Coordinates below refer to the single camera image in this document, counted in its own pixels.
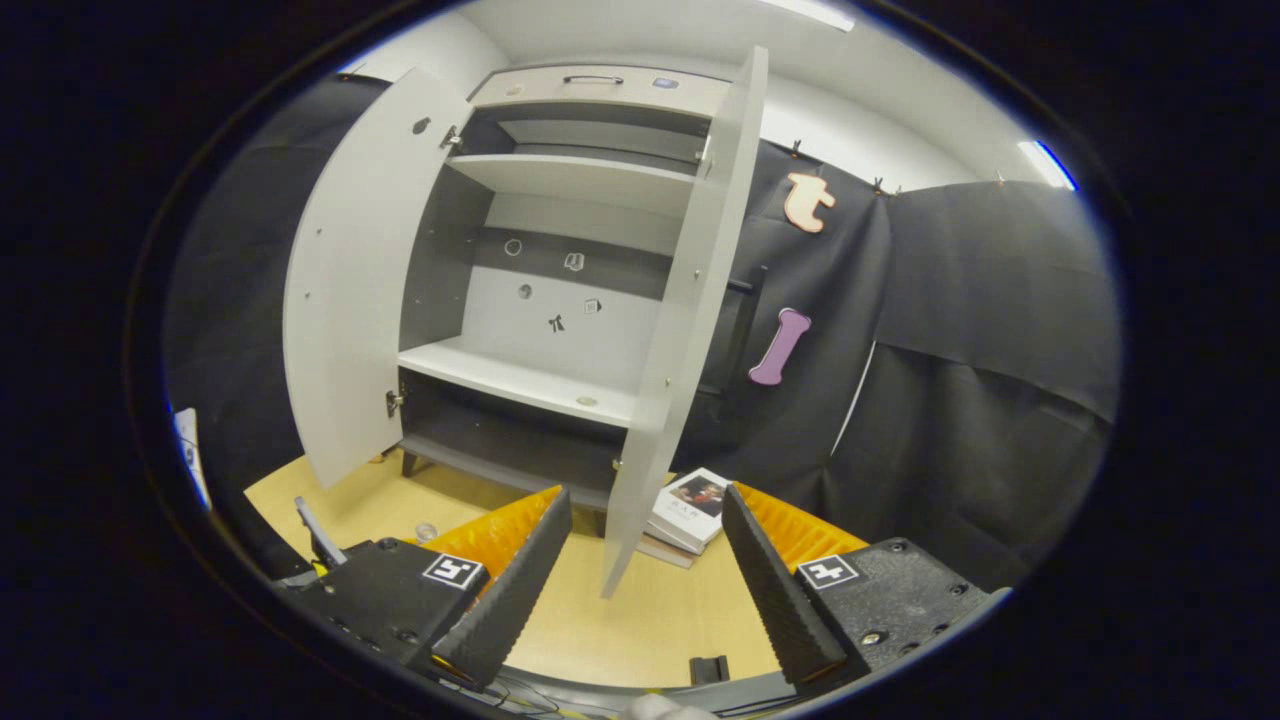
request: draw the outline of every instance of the book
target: book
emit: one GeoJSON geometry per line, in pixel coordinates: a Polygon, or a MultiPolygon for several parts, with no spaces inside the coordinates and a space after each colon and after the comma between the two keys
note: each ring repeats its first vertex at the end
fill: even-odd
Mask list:
{"type": "Polygon", "coordinates": [[[680,538],[677,538],[676,536],[668,533],[667,530],[659,528],[658,525],[654,525],[653,520],[649,520],[649,523],[645,524],[644,532],[646,534],[650,534],[650,536],[660,539],[662,542],[664,542],[667,544],[673,544],[673,546],[678,547],[680,550],[684,550],[685,552],[692,552],[694,555],[701,555],[703,551],[707,550],[705,544],[696,544],[696,546],[694,546],[694,544],[685,544],[685,542],[681,541],[680,538]]]}
{"type": "Polygon", "coordinates": [[[657,557],[658,560],[678,565],[686,570],[691,568],[694,565],[694,560],[698,559],[698,555],[681,550],[673,544],[664,543],[648,533],[640,536],[640,543],[636,544],[636,550],[645,555],[657,557]]]}
{"type": "Polygon", "coordinates": [[[721,530],[721,511],[728,480],[699,468],[662,488],[649,523],[699,553],[721,530]]]}

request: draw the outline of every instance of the small round object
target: small round object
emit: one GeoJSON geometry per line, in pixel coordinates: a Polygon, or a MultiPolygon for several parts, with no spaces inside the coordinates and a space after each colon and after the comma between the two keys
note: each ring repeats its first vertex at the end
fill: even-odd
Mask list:
{"type": "Polygon", "coordinates": [[[435,525],[430,523],[422,523],[421,525],[413,528],[413,534],[417,536],[417,542],[431,542],[440,537],[440,533],[435,530],[435,525]]]}

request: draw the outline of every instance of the drawer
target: drawer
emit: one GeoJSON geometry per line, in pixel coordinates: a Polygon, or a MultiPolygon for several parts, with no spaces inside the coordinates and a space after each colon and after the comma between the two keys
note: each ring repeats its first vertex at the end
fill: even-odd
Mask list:
{"type": "Polygon", "coordinates": [[[471,104],[484,109],[530,102],[605,102],[710,118],[728,86],[722,79],[654,68],[554,65],[494,73],[475,92],[471,104]],[[669,81],[666,85],[673,87],[654,85],[659,79],[669,81]]]}

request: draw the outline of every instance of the white ceiling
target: white ceiling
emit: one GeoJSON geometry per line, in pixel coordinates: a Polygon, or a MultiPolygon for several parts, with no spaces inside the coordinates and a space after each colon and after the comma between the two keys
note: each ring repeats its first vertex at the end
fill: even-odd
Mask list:
{"type": "Polygon", "coordinates": [[[460,12],[517,65],[640,55],[737,65],[762,45],[772,74],[879,113],[978,177],[995,179],[998,169],[1010,179],[1042,181],[1016,147],[1029,136],[1011,118],[856,13],[845,33],[758,0],[477,0],[460,12]]]}

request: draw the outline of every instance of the ceiling light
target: ceiling light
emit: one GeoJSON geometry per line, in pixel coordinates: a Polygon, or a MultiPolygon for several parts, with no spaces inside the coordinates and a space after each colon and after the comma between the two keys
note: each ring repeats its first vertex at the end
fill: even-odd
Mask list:
{"type": "Polygon", "coordinates": [[[1018,147],[1027,155],[1027,159],[1032,161],[1032,165],[1042,176],[1044,176],[1044,182],[1053,187],[1065,187],[1068,190],[1075,190],[1075,183],[1071,182],[1071,176],[1066,174],[1066,168],[1057,161],[1057,158],[1050,152],[1048,147],[1041,141],[1027,141],[1019,142],[1018,147]]]}
{"type": "Polygon", "coordinates": [[[818,0],[760,0],[760,3],[799,13],[842,32],[849,32],[854,27],[854,18],[818,0]]]}

